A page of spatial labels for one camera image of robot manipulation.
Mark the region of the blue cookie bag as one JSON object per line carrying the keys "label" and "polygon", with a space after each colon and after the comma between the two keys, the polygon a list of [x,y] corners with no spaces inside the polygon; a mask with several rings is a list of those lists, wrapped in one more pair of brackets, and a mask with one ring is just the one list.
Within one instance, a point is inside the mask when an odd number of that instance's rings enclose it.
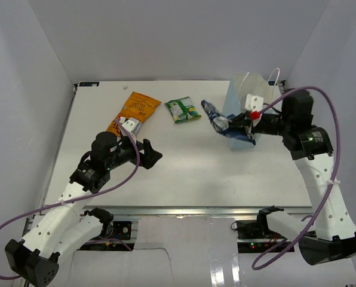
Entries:
{"label": "blue cookie bag", "polygon": [[201,106],[216,133],[229,139],[235,139],[238,141],[248,142],[250,144],[256,145],[256,140],[251,139],[248,136],[228,136],[228,128],[232,125],[230,123],[230,119],[235,117],[234,114],[230,116],[225,116],[221,114],[220,111],[212,103],[206,100],[201,101]]}

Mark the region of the green snack bag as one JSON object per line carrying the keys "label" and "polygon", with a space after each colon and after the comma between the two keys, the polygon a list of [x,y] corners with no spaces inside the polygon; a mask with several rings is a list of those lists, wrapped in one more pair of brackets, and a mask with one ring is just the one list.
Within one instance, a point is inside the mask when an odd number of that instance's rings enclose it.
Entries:
{"label": "green snack bag", "polygon": [[170,100],[165,105],[170,111],[175,124],[186,123],[201,118],[189,96]]}

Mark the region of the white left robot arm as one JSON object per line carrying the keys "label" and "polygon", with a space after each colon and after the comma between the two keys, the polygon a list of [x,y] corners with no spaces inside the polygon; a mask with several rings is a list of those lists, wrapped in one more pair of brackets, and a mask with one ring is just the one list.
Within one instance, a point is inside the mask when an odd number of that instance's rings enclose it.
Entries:
{"label": "white left robot arm", "polygon": [[57,206],[50,208],[20,240],[11,239],[5,246],[12,271],[33,286],[48,286],[64,258],[90,239],[105,239],[112,234],[113,215],[108,211],[96,207],[80,218],[92,196],[109,181],[111,170],[128,162],[150,169],[161,158],[147,139],[139,142],[128,136],[118,138],[111,132],[97,134]]}

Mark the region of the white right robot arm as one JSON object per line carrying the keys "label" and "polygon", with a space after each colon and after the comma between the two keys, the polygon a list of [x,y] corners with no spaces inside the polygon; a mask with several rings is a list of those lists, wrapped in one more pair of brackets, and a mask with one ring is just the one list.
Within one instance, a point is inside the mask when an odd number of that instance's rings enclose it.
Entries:
{"label": "white right robot arm", "polygon": [[287,92],[273,102],[281,112],[268,112],[264,98],[243,97],[241,113],[231,120],[232,131],[249,139],[256,134],[281,136],[298,168],[312,204],[308,222],[298,220],[283,208],[271,206],[259,211],[257,233],[263,238],[279,234],[297,244],[309,265],[356,255],[356,225],[353,223],[336,179],[340,148],[332,147],[328,133],[313,125],[313,98],[307,88]]}

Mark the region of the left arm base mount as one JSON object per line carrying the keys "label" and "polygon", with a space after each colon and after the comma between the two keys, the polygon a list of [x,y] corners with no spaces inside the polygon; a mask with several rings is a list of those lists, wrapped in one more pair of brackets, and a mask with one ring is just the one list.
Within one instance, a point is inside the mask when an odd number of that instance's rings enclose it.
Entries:
{"label": "left arm base mount", "polygon": [[130,240],[132,232],[132,222],[131,221],[114,221],[111,227],[108,227],[105,234],[100,234],[96,237],[89,239],[92,240],[107,240],[107,239],[120,239],[120,240]]}

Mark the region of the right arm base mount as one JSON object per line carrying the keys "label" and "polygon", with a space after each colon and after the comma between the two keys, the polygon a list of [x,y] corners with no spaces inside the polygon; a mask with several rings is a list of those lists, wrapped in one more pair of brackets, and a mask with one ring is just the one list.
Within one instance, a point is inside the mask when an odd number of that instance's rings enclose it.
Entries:
{"label": "right arm base mount", "polygon": [[270,239],[273,233],[264,234],[256,221],[234,221],[231,230],[237,233],[237,238],[242,239]]}

